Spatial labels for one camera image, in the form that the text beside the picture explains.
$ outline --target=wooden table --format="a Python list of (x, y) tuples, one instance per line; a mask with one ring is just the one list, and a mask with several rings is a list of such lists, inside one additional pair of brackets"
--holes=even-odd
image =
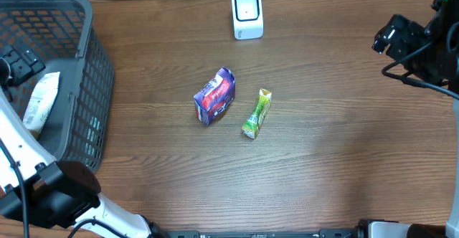
[[(263, 0), (265, 35), (237, 42), (230, 0), (94, 3), (115, 68), (103, 193), (164, 229), (305, 231), (360, 218), (444, 224), (453, 198), (452, 100), (380, 74), (373, 37), (432, 0)], [(205, 127), (193, 95), (222, 66), (236, 100)], [(273, 105), (241, 134), (258, 90)], [(0, 237), (22, 223), (0, 220)], [(33, 228), (36, 237), (69, 230)], [(78, 237), (93, 237), (81, 232)]]

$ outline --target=white snack wrapper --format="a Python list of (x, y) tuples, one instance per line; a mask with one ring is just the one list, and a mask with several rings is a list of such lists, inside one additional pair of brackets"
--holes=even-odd
[(35, 85), (22, 120), (27, 130), (38, 138), (57, 96), (60, 72), (48, 73)]

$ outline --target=gray plastic basket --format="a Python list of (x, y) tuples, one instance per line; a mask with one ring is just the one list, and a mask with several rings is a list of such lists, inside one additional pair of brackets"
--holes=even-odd
[(22, 119), (35, 84), (61, 72), (59, 92), (38, 142), (60, 161), (100, 167), (113, 89), (113, 67), (92, 28), (88, 0), (0, 0), (0, 55), (13, 47), (45, 69), (5, 95)]

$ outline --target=perforated basket wall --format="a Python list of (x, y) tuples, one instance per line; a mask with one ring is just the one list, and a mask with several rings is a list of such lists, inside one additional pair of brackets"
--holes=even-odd
[[(40, 138), (39, 143), (57, 160), (81, 161), (96, 171), (104, 149), (113, 68), (92, 28), (92, 18), (93, 11), (88, 0), (0, 0), (0, 55), (2, 49), (9, 45), (19, 51), (33, 51), (45, 67), (47, 62), (66, 59), (71, 63), (61, 63), (57, 68), (75, 68), (61, 70), (59, 92), (67, 89), (69, 92), (58, 93), (58, 97), (68, 95), (63, 99), (68, 104), (60, 107), (68, 113), (62, 120), (59, 144), (56, 144), (55, 138), (46, 138), (44, 132), (48, 123), (42, 131), (44, 138)], [(8, 94), (5, 92), (11, 97), (11, 106), (21, 119), (34, 86), (48, 73), (47, 70), (50, 69), (47, 67), (20, 86), (9, 88)], [(63, 114), (55, 112), (59, 106), (53, 105), (49, 119), (53, 113)]]

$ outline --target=cable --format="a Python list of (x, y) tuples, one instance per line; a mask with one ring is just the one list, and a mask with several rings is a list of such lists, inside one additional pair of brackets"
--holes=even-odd
[(451, 52), (451, 38), (453, 37), (454, 31), (458, 27), (459, 27), (459, 22), (456, 22), (450, 27), (450, 30), (448, 30), (448, 34), (446, 35), (446, 50), (448, 52)]
[(100, 225), (101, 227), (107, 229), (109, 232), (111, 232), (112, 234), (116, 235), (117, 237), (121, 237), (121, 238), (126, 238), (127, 236), (126, 235), (122, 235), (121, 233), (119, 233), (118, 231), (114, 230), (113, 228), (109, 227), (107, 224), (104, 224), (96, 219), (86, 219), (86, 220), (83, 220), (82, 222), (80, 222), (73, 230), (72, 232), (69, 234), (68, 238), (72, 238), (75, 233), (82, 227), (84, 226), (85, 224), (92, 224), (92, 225)]
[(434, 85), (434, 84), (430, 84), (430, 83), (427, 83), (427, 82), (424, 82), (424, 81), (421, 81), (421, 80), (416, 80), (414, 78), (407, 77), (407, 75), (401, 76), (401, 75), (396, 75), (396, 74), (387, 72), (387, 70), (390, 70), (393, 67), (395, 67), (395, 66), (397, 66), (397, 65), (399, 65), (399, 64), (401, 64), (403, 62), (406, 62), (407, 60), (410, 60), (413, 57), (417, 56), (418, 54), (423, 52), (425, 49), (427, 49), (430, 45), (432, 45), (432, 42), (426, 44), (425, 46), (419, 48), (418, 50), (412, 52), (411, 54), (403, 57), (402, 59), (387, 65), (386, 67), (384, 67), (381, 70), (381, 73), (386, 77), (391, 77), (393, 79), (400, 80), (406, 85), (411, 85), (411, 86), (414, 86), (414, 87), (430, 88), (431, 90), (435, 90), (435, 91), (441, 92), (441, 93), (443, 93), (445, 95), (449, 95), (452, 98), (455, 98), (455, 99), (459, 100), (459, 95), (458, 94), (456, 94), (454, 92), (451, 92), (451, 91), (449, 91), (449, 90), (447, 90), (447, 89), (445, 89), (443, 87), (438, 87), (437, 85)]
[(24, 237), (29, 238), (29, 203), (27, 201), (26, 195), (26, 186), (24, 184), (24, 179), (22, 178), (21, 171), (19, 170), (18, 162), (14, 161), (14, 158), (9, 153), (8, 149), (6, 149), (3, 140), (0, 139), (0, 148), (2, 149), (3, 153), (5, 154), (8, 162), (11, 164), (11, 167), (16, 174), (17, 180), (19, 182), (19, 188), (21, 189), (21, 200), (22, 200), (22, 225), (24, 227)]

